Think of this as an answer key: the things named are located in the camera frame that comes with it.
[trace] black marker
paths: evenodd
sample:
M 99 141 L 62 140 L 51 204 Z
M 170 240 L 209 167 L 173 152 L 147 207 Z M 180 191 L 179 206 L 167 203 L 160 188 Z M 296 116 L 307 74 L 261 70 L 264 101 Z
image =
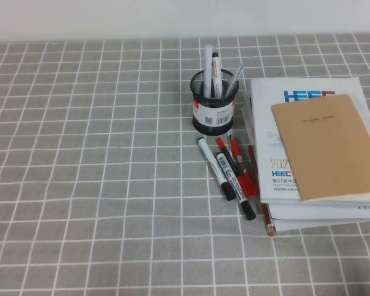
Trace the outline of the black marker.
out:
M 246 198 L 243 190 L 241 189 L 241 185 L 238 182 L 232 168 L 230 167 L 230 164 L 226 157 L 224 156 L 224 153 L 219 152 L 216 154 L 216 159 L 218 160 L 218 163 L 221 166 L 221 169 L 223 170 L 224 175 L 228 179 L 229 183 L 233 187 L 234 191 L 236 192 L 237 199 L 240 203 L 240 206 L 245 214 L 245 217 L 247 220 L 253 220 L 257 217 L 255 212 L 253 211 L 251 205 L 249 204 L 248 199 Z
M 214 155 L 211 152 L 211 149 L 209 148 L 206 140 L 203 137 L 200 137 L 199 145 L 202 148 L 204 155 L 206 156 L 208 162 L 210 163 L 212 170 L 214 171 L 216 177 L 218 178 L 218 182 L 221 185 L 222 191 L 226 196 L 227 200 L 233 200 L 236 198 L 236 193 L 234 192 L 234 189 L 229 184 L 228 180 L 224 177 L 224 174 L 221 171 L 220 166 L 216 162 L 216 159 Z

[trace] mesh pencil cup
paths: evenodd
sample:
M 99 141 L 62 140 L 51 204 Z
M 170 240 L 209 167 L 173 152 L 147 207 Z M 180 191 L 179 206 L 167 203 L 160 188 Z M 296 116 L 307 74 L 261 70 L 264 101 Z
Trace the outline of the mesh pencil cup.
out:
M 223 93 L 226 92 L 233 74 L 221 69 Z M 239 91 L 239 82 L 236 82 L 234 91 L 228 97 L 209 99 L 204 97 L 204 71 L 197 72 L 191 80 L 193 94 L 193 126 L 197 131 L 207 136 L 219 136 L 231 129 L 235 96 Z

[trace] pen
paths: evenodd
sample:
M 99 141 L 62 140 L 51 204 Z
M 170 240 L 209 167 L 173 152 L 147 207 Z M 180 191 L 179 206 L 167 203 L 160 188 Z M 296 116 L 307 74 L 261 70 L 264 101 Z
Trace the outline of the pen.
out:
M 235 176 L 232 168 L 230 167 L 229 162 L 226 159 L 224 153 L 222 153 L 222 152 L 217 153 L 216 154 L 216 159 L 218 160 L 218 163 L 220 164 L 226 178 L 228 179 L 230 184 L 233 186 L 233 189 L 236 192 L 237 200 L 240 203 L 240 206 L 242 208 L 242 211 L 245 214 L 246 219 L 247 220 L 255 219 L 257 217 L 257 215 L 253 211 L 251 205 L 249 204 L 249 201 L 247 200 L 244 192 L 242 191 L 240 183 L 236 179 L 236 176 Z
M 211 98 L 212 45 L 204 47 L 204 97 Z
M 243 159 L 241 157 L 240 148 L 237 145 L 236 140 L 232 137 L 231 134 L 229 135 L 229 140 L 230 140 L 230 145 L 232 147 L 233 156 L 239 162 L 239 165 L 241 167 L 241 170 L 242 170 L 242 172 L 244 174 L 244 178 L 245 178 L 245 180 L 248 183 L 249 189 L 251 190 L 251 194 L 252 195 L 257 195 L 258 194 L 258 186 L 256 185 L 256 183 L 252 179 L 251 173 L 249 172 L 249 170 L 245 166 L 245 162 L 243 161 Z
M 249 155 L 251 157 L 251 163 L 252 163 L 252 168 L 253 168 L 253 174 L 255 175 L 255 183 L 258 186 L 258 191 L 259 190 L 259 183 L 258 183 L 258 167 L 257 167 L 257 160 L 255 158 L 255 154 L 253 153 L 253 148 L 252 145 L 248 146 L 248 151 Z M 269 233 L 269 236 L 274 236 L 274 231 L 273 231 L 273 225 L 271 225 L 271 220 L 269 216 L 269 212 L 267 209 L 267 204 L 266 203 L 261 203 L 261 207 L 263 209 L 263 214 L 265 216 L 265 221 L 266 221 L 266 227 L 267 227 L 267 232 Z
M 200 148 L 202 148 L 204 155 L 206 156 L 208 162 L 212 167 L 212 170 L 214 171 L 216 177 L 218 178 L 218 182 L 222 188 L 223 193 L 226 196 L 226 199 L 227 200 L 235 199 L 236 193 L 234 192 L 234 189 L 232 188 L 228 180 L 226 180 L 226 178 L 224 177 L 224 174 L 222 173 L 221 168 L 218 165 L 218 162 L 216 162 L 216 159 L 212 154 L 212 151 L 209 148 L 206 140 L 203 137 L 200 137 L 197 142 L 199 142 Z
M 212 79 L 214 81 L 215 99 L 222 97 L 221 59 L 217 52 L 212 54 Z
M 244 65 L 240 64 L 237 66 L 236 71 L 234 72 L 234 75 L 230 79 L 228 89 L 226 90 L 226 94 L 224 95 L 225 97 L 230 96 L 230 93 L 233 91 L 234 86 L 236 85 L 237 80 L 240 77 L 241 71 L 243 69 Z
M 222 153 L 224 153 L 224 156 L 226 156 L 226 159 L 228 160 L 229 165 L 232 168 L 235 176 L 239 180 L 239 183 L 241 185 L 242 190 L 245 193 L 245 196 L 247 196 L 247 197 L 251 196 L 252 192 L 251 192 L 250 188 L 248 187 L 247 181 L 245 180 L 244 175 L 242 174 L 242 172 L 237 169 L 233 158 L 231 157 L 231 155 L 230 155 L 228 149 L 226 148 L 226 146 L 224 145 L 224 142 L 222 141 L 221 138 L 217 138 L 216 142 L 218 143 Z

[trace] kraft paper notebook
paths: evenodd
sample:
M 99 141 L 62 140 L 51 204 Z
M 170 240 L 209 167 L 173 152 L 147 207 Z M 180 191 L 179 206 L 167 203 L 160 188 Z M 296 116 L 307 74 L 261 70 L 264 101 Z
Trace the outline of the kraft paper notebook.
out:
M 370 136 L 348 95 L 271 110 L 304 201 L 370 199 Z

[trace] book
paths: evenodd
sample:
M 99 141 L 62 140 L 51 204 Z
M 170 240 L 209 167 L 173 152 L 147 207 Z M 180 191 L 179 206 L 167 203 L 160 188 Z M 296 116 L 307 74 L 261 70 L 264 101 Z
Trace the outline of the book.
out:
M 245 101 L 255 132 L 260 198 L 264 203 L 293 200 L 303 203 L 297 192 L 278 128 L 271 111 L 275 104 L 309 98 L 348 94 L 370 136 L 370 113 L 358 78 L 255 78 L 251 98 Z
M 370 137 L 348 95 L 271 110 L 302 200 L 370 200 Z
M 271 145 L 279 143 L 279 137 L 271 137 L 272 135 L 278 135 L 271 106 L 287 100 L 305 99 L 305 94 L 307 97 L 322 96 L 322 94 L 328 96 L 330 92 L 349 94 L 370 135 L 370 113 L 359 79 L 257 78 L 252 79 L 250 86 L 251 92 L 245 98 L 245 105 L 241 111 L 250 142 L 254 143 L 253 148 L 259 166 L 258 169 L 260 172 L 264 172 L 263 176 L 260 175 L 258 177 L 259 182 L 261 182 L 261 201 L 268 204 L 271 222 L 275 225 L 276 230 L 285 231 L 370 221 L 370 218 L 360 218 L 364 216 L 370 217 L 369 214 L 365 213 L 366 211 L 370 213 L 370 200 L 361 202 L 334 200 L 320 201 L 318 203 L 304 202 L 300 199 L 295 189 L 290 192 L 273 190 L 275 187 L 279 188 L 280 184 L 286 184 L 282 179 L 286 179 L 288 183 L 289 177 L 273 177 L 271 175 L 271 165 L 273 164 L 271 159 L 287 159 L 282 143 L 281 145 Z M 273 186 L 274 178 L 278 186 Z M 326 213 L 326 215 L 318 215 L 318 213 L 324 212 L 329 207 L 334 207 L 336 212 L 329 210 L 329 213 Z M 336 215 L 338 211 L 340 212 L 339 219 L 336 218 L 338 217 Z

